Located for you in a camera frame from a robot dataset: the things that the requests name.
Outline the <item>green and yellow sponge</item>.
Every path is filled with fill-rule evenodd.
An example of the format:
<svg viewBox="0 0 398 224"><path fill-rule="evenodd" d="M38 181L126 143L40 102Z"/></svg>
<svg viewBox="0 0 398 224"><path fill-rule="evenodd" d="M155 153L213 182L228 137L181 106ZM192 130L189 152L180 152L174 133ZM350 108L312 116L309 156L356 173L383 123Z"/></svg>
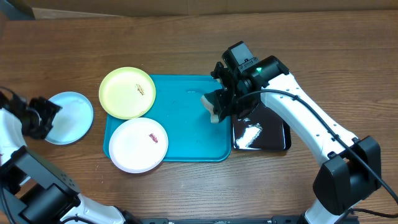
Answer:
<svg viewBox="0 0 398 224"><path fill-rule="evenodd" d="M200 101L204 108L210 113L210 121L211 123L220 123L222 119L218 113L215 112L215 102L216 102L216 95L215 92L205 93L201 98Z"/></svg>

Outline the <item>light blue plate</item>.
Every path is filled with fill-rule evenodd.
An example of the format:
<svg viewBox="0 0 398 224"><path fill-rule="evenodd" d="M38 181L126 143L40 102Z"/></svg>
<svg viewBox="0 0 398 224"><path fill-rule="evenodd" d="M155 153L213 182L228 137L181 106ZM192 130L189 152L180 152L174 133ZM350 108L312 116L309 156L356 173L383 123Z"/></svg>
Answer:
<svg viewBox="0 0 398 224"><path fill-rule="evenodd" d="M50 102L61 107L55 115L45 140L55 145L68 145L79 141L91 128L94 109L87 97L74 91L54 95Z"/></svg>

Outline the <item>yellow-green plate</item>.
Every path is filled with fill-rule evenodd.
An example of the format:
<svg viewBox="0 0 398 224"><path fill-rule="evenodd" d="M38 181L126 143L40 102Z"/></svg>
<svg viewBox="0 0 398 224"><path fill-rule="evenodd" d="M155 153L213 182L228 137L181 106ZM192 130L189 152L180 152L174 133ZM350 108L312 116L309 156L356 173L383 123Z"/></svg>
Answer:
<svg viewBox="0 0 398 224"><path fill-rule="evenodd" d="M118 119L138 118L147 113L156 98L154 81L143 70L121 67L108 73L99 86L103 109Z"/></svg>

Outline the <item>white pink plate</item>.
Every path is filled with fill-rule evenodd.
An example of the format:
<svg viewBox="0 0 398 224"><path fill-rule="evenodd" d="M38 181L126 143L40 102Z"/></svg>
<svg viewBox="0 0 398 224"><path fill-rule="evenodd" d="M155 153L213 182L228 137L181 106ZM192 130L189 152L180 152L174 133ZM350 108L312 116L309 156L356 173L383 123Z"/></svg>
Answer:
<svg viewBox="0 0 398 224"><path fill-rule="evenodd" d="M168 135L158 122L134 118L121 124L109 141L113 164L131 174L141 174L157 167L169 146Z"/></svg>

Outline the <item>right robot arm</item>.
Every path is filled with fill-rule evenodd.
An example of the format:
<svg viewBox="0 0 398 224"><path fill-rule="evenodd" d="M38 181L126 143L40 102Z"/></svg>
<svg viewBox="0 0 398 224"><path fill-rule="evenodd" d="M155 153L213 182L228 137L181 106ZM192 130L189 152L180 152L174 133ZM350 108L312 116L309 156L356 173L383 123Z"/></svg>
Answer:
<svg viewBox="0 0 398 224"><path fill-rule="evenodd" d="M338 223L380 188L379 144L371 136L357 138L330 118L277 57L259 60L240 41L223 53L210 75L222 86L201 97L212 123L232 115L243 118L263 104L312 152L320 166L313 183L316 200L298 223Z"/></svg>

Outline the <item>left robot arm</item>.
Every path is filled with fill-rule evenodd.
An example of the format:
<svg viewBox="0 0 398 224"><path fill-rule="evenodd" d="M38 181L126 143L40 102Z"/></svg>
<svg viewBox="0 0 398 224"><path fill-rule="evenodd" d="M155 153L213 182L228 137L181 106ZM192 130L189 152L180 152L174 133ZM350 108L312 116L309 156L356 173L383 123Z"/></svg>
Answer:
<svg viewBox="0 0 398 224"><path fill-rule="evenodd" d="M71 177L27 147L26 136L47 137L61 109L43 97L1 95L1 211L10 223L139 223L82 195Z"/></svg>

